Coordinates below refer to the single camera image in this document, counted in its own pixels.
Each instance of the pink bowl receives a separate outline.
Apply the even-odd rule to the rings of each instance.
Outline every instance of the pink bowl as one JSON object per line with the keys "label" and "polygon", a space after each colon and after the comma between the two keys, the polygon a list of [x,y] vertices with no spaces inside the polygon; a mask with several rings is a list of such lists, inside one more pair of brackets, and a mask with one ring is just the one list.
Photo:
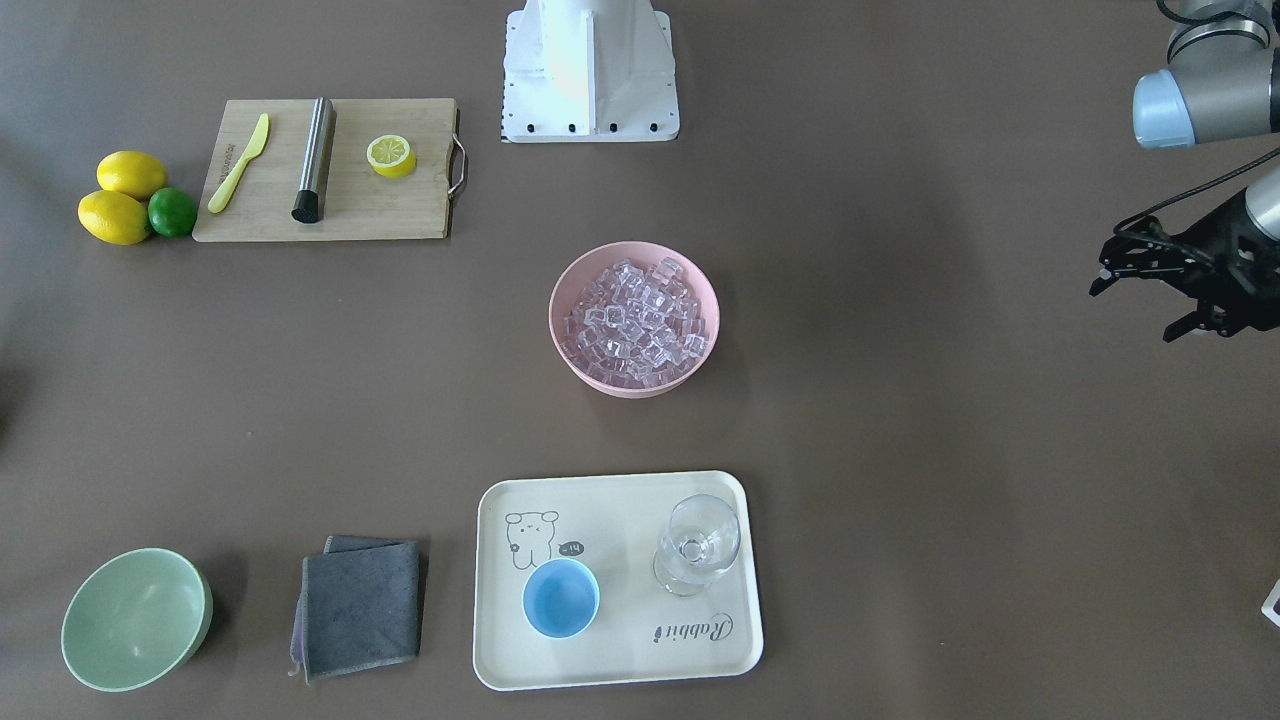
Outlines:
{"label": "pink bowl", "polygon": [[[663,258],[676,260],[685,268],[684,281],[685,284],[689,286],[690,293],[696,297],[699,302],[701,302],[701,313],[699,316],[707,323],[707,350],[703,351],[703,356],[698,359],[698,363],[695,363],[687,373],[663,386],[631,389],[602,383],[586,377],[586,373],[575,368],[564,355],[564,348],[561,347],[561,341],[564,338],[561,337],[562,331],[559,331],[558,327],[564,318],[568,316],[570,310],[573,309],[573,304],[577,302],[579,293],[582,292],[582,288],[586,287],[588,283],[598,278],[604,268],[608,268],[625,258],[630,258],[631,261],[641,269],[658,263]],[[564,269],[561,278],[556,281],[556,288],[552,290],[552,301],[547,309],[547,325],[550,328],[552,343],[556,346],[556,351],[559,352],[561,360],[563,360],[564,364],[568,365],[568,369],[573,370],[573,374],[577,375],[584,383],[605,395],[612,395],[613,397],[653,397],[655,395],[662,395],[685,382],[690,375],[698,372],[698,368],[703,366],[703,363],[707,361],[707,357],[712,354],[712,348],[716,347],[716,338],[719,336],[719,301],[716,300],[716,291],[712,288],[712,283],[707,279],[707,275],[698,269],[698,265],[695,265],[692,260],[685,258],[680,252],[652,242],[614,242],[612,245],[604,245],[589,251],[577,260],[573,260],[573,263]]]}

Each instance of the glass base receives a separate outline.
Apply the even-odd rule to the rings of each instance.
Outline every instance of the glass base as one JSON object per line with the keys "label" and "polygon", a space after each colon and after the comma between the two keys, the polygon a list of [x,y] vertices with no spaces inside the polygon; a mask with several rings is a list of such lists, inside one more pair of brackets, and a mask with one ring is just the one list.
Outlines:
{"label": "glass base", "polygon": [[662,566],[662,562],[658,561],[658,553],[654,553],[653,556],[653,577],[658,580],[658,584],[662,585],[662,589],[676,597],[692,597],[707,589],[707,585],[695,585],[673,578],[671,573]]}

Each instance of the folded towel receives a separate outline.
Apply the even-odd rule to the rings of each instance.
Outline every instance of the folded towel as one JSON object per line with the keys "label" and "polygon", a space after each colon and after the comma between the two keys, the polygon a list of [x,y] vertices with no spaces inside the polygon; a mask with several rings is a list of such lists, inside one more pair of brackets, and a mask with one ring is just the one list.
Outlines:
{"label": "folded towel", "polygon": [[417,656],[416,542],[330,537],[302,560],[289,656],[307,683]]}

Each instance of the bowl of ice cubes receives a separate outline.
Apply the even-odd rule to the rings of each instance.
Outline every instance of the bowl of ice cubes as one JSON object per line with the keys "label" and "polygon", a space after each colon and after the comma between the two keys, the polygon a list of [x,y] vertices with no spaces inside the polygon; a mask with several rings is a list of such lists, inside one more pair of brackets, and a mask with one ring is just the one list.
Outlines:
{"label": "bowl of ice cubes", "polygon": [[719,302],[707,275],[652,242],[614,242],[575,260],[547,314],[570,369],[614,397],[672,389],[698,372],[719,334]]}

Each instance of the white tray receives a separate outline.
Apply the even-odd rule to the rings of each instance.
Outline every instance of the white tray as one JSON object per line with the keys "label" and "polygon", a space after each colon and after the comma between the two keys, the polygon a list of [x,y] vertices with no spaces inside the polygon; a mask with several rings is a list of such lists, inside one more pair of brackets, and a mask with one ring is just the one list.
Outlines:
{"label": "white tray", "polygon": [[[698,493],[733,506],[741,546],[719,582],[676,597],[654,579],[653,555],[671,509]],[[581,634],[550,639],[529,625],[521,593],[536,564],[561,555],[595,573],[600,610]],[[751,523],[733,475],[506,480],[480,498],[472,666],[485,685],[526,691],[741,675],[763,651]]]}

